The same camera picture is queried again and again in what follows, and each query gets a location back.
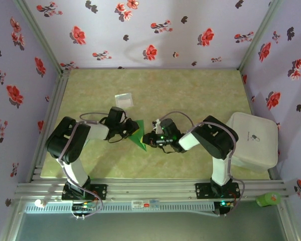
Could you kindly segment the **green paper sheet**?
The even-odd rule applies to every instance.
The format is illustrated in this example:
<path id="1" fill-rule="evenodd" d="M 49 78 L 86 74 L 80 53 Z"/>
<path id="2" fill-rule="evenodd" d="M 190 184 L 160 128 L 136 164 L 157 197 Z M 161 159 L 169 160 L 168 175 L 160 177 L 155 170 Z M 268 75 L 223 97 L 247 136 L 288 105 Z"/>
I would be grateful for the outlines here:
<path id="1" fill-rule="evenodd" d="M 146 151 L 146 145 L 142 142 L 144 136 L 144 121 L 142 119 L 136 120 L 139 129 L 133 133 L 132 136 L 128 137 L 133 143 Z"/>

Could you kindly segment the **clear plastic bag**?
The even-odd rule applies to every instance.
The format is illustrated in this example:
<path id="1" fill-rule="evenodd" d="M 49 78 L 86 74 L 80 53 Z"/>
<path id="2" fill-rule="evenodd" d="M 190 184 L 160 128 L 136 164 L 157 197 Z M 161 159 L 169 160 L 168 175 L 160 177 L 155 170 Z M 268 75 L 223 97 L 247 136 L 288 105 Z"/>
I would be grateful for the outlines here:
<path id="1" fill-rule="evenodd" d="M 116 106 L 119 108 L 129 108 L 134 106 L 131 93 L 115 95 L 115 102 Z"/>

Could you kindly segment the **small circuit board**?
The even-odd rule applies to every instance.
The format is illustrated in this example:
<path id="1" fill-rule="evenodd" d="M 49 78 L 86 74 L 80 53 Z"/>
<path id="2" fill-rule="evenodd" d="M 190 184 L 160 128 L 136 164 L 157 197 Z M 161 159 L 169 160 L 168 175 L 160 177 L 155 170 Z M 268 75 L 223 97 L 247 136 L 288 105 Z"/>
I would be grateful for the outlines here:
<path id="1" fill-rule="evenodd" d="M 234 204 L 229 201 L 219 201 L 214 202 L 214 208 L 215 214 L 218 216 L 226 216 L 234 208 Z"/>
<path id="2" fill-rule="evenodd" d="M 72 204 L 72 211 L 92 211 L 96 208 L 95 202 L 83 202 Z"/>

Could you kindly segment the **white storage box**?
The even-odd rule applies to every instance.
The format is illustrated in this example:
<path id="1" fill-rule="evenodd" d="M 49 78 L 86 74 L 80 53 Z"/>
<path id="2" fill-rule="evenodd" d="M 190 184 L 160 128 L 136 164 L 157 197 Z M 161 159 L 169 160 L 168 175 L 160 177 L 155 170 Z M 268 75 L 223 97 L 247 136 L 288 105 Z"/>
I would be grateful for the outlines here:
<path id="1" fill-rule="evenodd" d="M 235 112 L 226 123 L 238 135 L 231 164 L 264 172 L 278 163 L 278 128 L 275 122 Z"/>

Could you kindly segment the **aluminium mounting rail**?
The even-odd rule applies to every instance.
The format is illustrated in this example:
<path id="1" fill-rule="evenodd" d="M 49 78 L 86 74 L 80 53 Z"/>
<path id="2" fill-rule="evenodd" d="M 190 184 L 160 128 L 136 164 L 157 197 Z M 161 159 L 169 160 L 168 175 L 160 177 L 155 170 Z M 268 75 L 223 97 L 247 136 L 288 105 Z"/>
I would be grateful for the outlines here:
<path id="1" fill-rule="evenodd" d="M 93 179 L 93 184 L 105 184 L 106 201 L 119 202 L 137 199 L 159 199 L 161 201 L 196 201 L 197 183 L 208 183 L 201 179 Z M 267 192 L 277 192 L 288 199 L 295 195 L 294 188 L 282 180 L 245 180 L 243 200 L 253 200 Z M 60 200 L 65 179 L 38 179 L 18 184 L 14 199 Z"/>

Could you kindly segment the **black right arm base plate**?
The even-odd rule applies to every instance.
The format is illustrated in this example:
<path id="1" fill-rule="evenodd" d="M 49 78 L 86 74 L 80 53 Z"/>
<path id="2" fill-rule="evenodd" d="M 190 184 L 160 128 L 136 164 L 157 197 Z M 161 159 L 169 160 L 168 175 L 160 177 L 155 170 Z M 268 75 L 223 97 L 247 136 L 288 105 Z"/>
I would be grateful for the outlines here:
<path id="1" fill-rule="evenodd" d="M 241 194 L 239 185 L 237 183 L 230 183 L 223 186 L 208 182 L 196 183 L 195 192 L 197 199 L 237 199 Z"/>

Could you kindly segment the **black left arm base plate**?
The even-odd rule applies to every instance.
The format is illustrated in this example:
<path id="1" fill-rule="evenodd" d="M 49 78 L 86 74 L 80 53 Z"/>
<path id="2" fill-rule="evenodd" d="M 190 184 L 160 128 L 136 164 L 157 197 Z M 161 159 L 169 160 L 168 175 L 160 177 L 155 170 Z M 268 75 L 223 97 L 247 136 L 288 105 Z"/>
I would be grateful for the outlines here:
<path id="1" fill-rule="evenodd" d="M 106 199 L 107 194 L 107 185 L 106 184 L 90 184 L 90 192 L 97 194 L 101 200 Z M 63 187 L 61 199 L 63 201 L 92 201 L 97 199 L 95 195 L 92 195 L 86 191 L 81 190 L 80 188 L 66 183 Z"/>

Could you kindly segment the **aluminium frame post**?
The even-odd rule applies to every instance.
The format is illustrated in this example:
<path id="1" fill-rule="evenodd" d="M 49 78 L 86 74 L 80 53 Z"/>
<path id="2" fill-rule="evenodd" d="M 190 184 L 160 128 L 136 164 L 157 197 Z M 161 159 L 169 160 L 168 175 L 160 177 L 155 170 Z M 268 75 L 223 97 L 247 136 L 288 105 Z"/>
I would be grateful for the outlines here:
<path id="1" fill-rule="evenodd" d="M 277 205 L 277 209 L 286 240 L 300 241 L 299 234 L 295 228 L 295 222 L 293 220 L 293 216 L 290 214 L 287 202 L 282 200 Z"/>
<path id="2" fill-rule="evenodd" d="M 30 29 L 32 30 L 34 36 L 41 44 L 44 52 L 49 57 L 51 63 L 53 64 L 54 68 L 56 69 L 59 76 L 62 76 L 63 70 L 61 69 L 51 47 L 47 39 L 45 38 L 40 26 L 38 25 L 34 15 L 32 14 L 28 4 L 25 0 L 12 0 L 15 6 L 18 8 L 20 13 L 23 15 L 24 19 L 26 20 L 27 24 L 29 25 Z"/>
<path id="3" fill-rule="evenodd" d="M 244 69 L 245 65 L 249 62 L 249 59 L 251 58 L 251 55 L 253 53 L 253 50 L 258 45 L 260 39 L 263 37 L 265 31 L 267 30 L 268 26 L 272 22 L 274 16 L 276 15 L 276 12 L 280 8 L 281 4 L 284 2 L 284 0 L 270 0 L 270 4 L 268 6 L 268 10 L 260 23 L 254 38 L 252 42 L 250 43 L 247 51 L 245 52 L 245 55 L 243 59 L 241 60 L 240 65 L 238 66 L 237 70 L 240 72 Z"/>
<path id="4" fill-rule="evenodd" d="M 18 231 L 24 215 L 26 201 L 16 199 L 11 205 L 11 211 L 8 215 L 7 221 L 4 225 L 0 236 L 0 241 L 16 241 Z"/>

